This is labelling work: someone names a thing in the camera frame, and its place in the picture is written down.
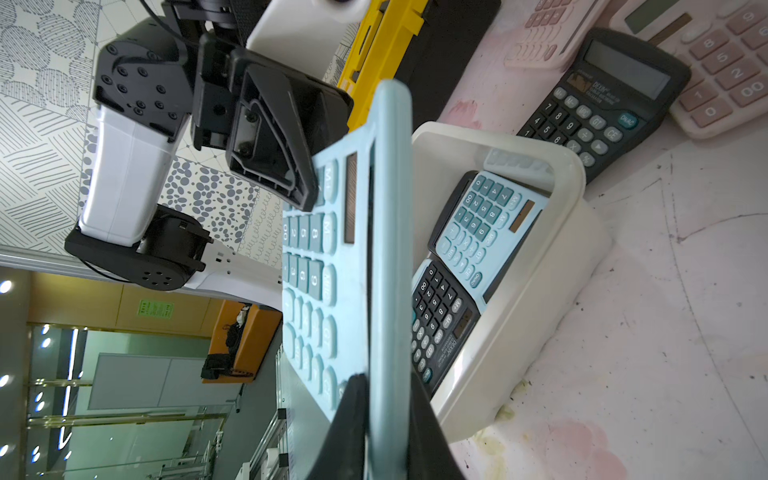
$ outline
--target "calculator keypad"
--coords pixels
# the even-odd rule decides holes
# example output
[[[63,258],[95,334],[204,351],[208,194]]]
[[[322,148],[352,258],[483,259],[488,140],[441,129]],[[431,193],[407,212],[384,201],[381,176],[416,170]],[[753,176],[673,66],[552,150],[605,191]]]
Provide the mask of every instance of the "calculator keypad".
[[[708,137],[768,111],[768,103],[758,103],[768,95],[765,2],[728,2],[713,22],[691,25],[680,44],[668,43],[691,68],[691,80],[671,109],[686,131]]]

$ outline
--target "table surface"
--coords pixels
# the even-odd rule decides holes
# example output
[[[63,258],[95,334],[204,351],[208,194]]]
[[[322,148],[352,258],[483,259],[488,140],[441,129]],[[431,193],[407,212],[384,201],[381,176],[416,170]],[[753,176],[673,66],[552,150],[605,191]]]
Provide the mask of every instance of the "table surface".
[[[504,3],[440,121],[515,133],[554,87],[504,66],[535,3]],[[766,133],[667,118],[587,187],[613,249],[497,422],[451,445],[467,478],[768,478]]]

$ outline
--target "white plastic box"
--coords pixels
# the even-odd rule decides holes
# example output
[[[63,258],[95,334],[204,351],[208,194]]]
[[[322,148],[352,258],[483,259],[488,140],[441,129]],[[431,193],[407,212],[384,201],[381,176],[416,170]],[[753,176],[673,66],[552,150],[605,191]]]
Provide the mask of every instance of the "white plastic box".
[[[414,272],[427,257],[445,202],[467,171],[489,170],[550,194],[432,397],[445,437],[456,442],[493,423],[612,241],[582,198],[584,168],[567,148],[435,122],[423,124],[412,144]]]

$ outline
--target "light blue calculator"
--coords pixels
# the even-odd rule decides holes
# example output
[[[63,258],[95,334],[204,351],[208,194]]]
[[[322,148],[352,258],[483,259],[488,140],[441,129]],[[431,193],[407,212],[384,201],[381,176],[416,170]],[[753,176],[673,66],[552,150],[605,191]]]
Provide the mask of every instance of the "light blue calculator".
[[[548,198],[478,172],[435,239],[435,253],[482,314]]]
[[[313,157],[312,211],[283,212],[286,356],[329,420],[366,374],[379,466],[400,465],[408,444],[411,339],[396,319],[411,315],[411,118],[408,89],[382,81],[367,123]]]

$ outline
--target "black calculator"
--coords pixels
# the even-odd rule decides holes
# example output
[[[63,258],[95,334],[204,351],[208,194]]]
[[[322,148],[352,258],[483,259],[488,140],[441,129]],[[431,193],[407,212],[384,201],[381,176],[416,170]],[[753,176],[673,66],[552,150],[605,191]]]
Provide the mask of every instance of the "black calculator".
[[[592,28],[571,68],[518,135],[571,149],[591,182],[656,131],[690,69],[631,35]]]

